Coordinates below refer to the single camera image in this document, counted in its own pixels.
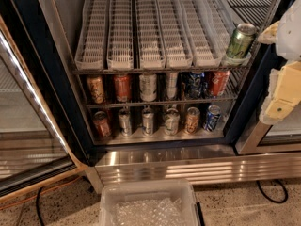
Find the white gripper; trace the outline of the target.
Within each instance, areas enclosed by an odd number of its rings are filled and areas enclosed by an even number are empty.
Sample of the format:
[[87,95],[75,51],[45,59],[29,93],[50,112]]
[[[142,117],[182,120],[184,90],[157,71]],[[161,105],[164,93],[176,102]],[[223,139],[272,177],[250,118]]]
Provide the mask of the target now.
[[301,102],[301,0],[295,0],[280,21],[268,26],[259,35],[258,42],[276,43],[277,54],[292,60],[280,70],[272,69],[269,75],[268,95],[259,119],[264,124],[275,125]]

